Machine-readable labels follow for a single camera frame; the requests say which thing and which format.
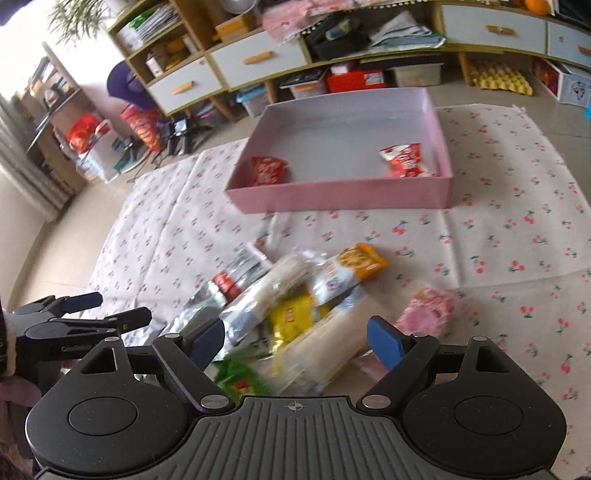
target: white drawer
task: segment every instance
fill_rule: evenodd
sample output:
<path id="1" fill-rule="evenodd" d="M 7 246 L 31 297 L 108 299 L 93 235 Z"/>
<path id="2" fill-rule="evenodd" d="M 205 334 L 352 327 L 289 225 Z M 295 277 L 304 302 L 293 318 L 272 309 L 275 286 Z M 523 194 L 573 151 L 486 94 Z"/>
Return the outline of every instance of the white drawer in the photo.
<path id="1" fill-rule="evenodd" d="M 258 55 L 268 58 L 245 65 L 244 61 Z M 297 40 L 275 43 L 266 32 L 244 38 L 212 53 L 230 88 L 254 82 L 269 75 L 306 65 L 306 57 Z"/>
<path id="2" fill-rule="evenodd" d="M 175 93 L 175 90 L 182 86 L 189 88 L 184 92 Z M 148 90 L 164 113 L 169 113 L 221 88 L 222 85 L 207 60 L 199 59 L 157 81 L 148 87 Z"/>
<path id="3" fill-rule="evenodd" d="M 548 22 L 548 55 L 591 67 L 591 36 L 565 25 Z"/>
<path id="4" fill-rule="evenodd" d="M 442 5 L 447 41 L 545 53 L 541 18 L 492 8 Z"/>

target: yellow egg tray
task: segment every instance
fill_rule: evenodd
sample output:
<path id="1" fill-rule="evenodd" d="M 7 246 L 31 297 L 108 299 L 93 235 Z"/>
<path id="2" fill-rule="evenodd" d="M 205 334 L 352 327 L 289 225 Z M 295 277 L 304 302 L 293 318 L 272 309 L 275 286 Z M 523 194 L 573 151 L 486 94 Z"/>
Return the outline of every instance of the yellow egg tray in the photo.
<path id="1" fill-rule="evenodd" d="M 470 77 L 483 90 L 510 90 L 532 96 L 534 89 L 519 70 L 491 60 L 469 61 Z"/>

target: orange fruit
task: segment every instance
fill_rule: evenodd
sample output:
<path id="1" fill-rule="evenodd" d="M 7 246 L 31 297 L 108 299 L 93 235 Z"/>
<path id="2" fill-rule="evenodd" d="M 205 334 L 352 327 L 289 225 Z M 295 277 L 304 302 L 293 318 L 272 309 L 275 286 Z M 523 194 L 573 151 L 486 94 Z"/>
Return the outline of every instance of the orange fruit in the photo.
<path id="1" fill-rule="evenodd" d="M 540 17 L 550 14 L 550 6 L 546 0 L 525 0 L 527 10 Z"/>

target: green snack packet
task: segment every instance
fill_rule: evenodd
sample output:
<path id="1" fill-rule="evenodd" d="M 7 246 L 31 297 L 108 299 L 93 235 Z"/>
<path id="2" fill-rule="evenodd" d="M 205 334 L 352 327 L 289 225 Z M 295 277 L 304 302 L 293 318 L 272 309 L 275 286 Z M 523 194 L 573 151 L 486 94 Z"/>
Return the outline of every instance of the green snack packet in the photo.
<path id="1" fill-rule="evenodd" d="M 264 397 L 271 395 L 259 376 L 249 366 L 232 359 L 214 362 L 213 364 L 217 368 L 214 382 L 232 397 L 234 402 L 240 402 L 243 395 L 260 395 Z"/>

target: pink box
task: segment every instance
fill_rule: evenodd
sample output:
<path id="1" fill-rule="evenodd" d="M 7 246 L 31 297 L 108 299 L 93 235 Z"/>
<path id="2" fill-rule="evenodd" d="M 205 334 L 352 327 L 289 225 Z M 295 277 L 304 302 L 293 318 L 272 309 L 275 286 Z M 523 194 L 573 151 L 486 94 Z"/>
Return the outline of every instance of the pink box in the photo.
<path id="1" fill-rule="evenodd" d="M 421 144 L 440 177 L 395 179 L 379 151 Z M 256 155 L 289 163 L 286 183 L 248 187 Z M 243 213 L 448 208 L 453 173 L 427 89 L 334 93 L 270 105 L 236 163 L 226 193 Z"/>

